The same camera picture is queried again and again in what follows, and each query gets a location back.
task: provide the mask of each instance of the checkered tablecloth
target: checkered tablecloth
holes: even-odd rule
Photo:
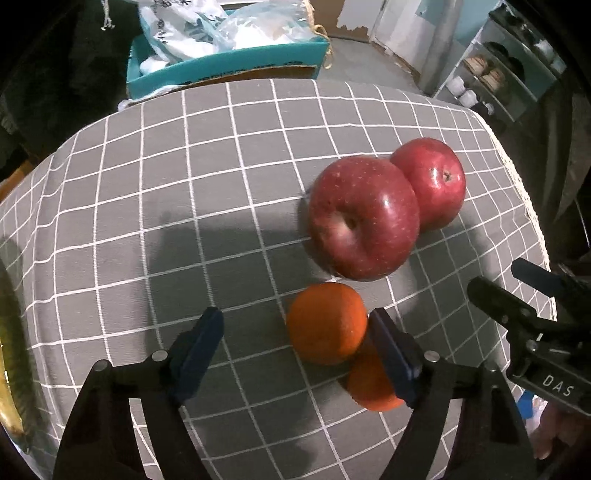
[[[252,80],[115,113],[41,163],[0,205],[0,257],[22,303],[44,473],[94,362],[139,362],[216,305],[225,338],[181,409],[212,478],[378,479],[411,411],[360,408],[339,384],[347,365],[302,363],[284,319],[299,291],[330,279],[304,248],[314,179],[341,156],[388,155],[420,136],[462,161],[460,215],[421,235],[389,277],[337,280],[424,348],[505,367],[505,332],[467,304],[466,283],[483,274],[551,317],[548,298],[509,270],[547,254],[511,161],[470,110],[373,85]],[[161,478],[138,403],[132,413],[146,471]],[[452,402],[431,476],[446,466],[458,414]]]

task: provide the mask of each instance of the shoe rack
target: shoe rack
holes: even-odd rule
[[[543,36],[507,2],[499,2],[433,98],[469,106],[500,134],[564,71]],[[469,96],[462,96],[463,83]]]

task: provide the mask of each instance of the banana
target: banana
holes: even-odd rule
[[[11,437],[15,440],[24,440],[25,430],[22,426],[22,418],[12,399],[8,372],[4,367],[2,343],[0,343],[0,375],[2,375],[0,377],[0,422]]]

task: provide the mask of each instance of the rope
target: rope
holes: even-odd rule
[[[310,5],[310,0],[302,0],[302,2],[303,2],[304,7],[306,9],[306,14],[308,16],[308,24],[310,25],[312,32],[314,32],[316,35],[321,36],[329,43],[329,48],[326,50],[326,55],[324,55],[324,62],[322,63],[322,66],[326,70],[328,70],[329,68],[332,67],[333,56],[334,56],[334,51],[333,51],[332,45],[330,43],[330,38],[329,38],[328,33],[326,32],[326,29],[324,28],[324,26],[322,26],[320,24],[316,25],[316,23],[314,22],[314,7],[312,5]]]
[[[105,21],[103,22],[103,26],[100,28],[103,32],[109,28],[109,29],[113,29],[115,28],[115,26],[113,25],[113,22],[111,21],[111,18],[109,16],[109,0],[100,0],[100,4],[103,6],[103,12],[105,13]]]

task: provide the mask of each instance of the gray tablecloth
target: gray tablecloth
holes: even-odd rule
[[[86,127],[0,205],[0,257],[21,299],[45,421],[33,455],[50,475],[94,362],[143,360],[209,305],[226,335],[182,415],[213,479],[379,478],[411,411],[361,409],[347,365],[302,364],[284,328],[290,301],[329,280],[307,256],[303,197],[344,155],[387,155],[426,136],[467,174],[460,216],[422,235],[388,278],[343,281],[384,306],[424,348],[457,363],[508,359],[504,332],[468,305],[466,282],[494,279],[551,316],[510,263],[544,245],[515,176],[470,110],[372,85],[253,80],[186,90]],[[431,475],[444,469],[452,403]],[[161,477],[132,403],[148,475]]]

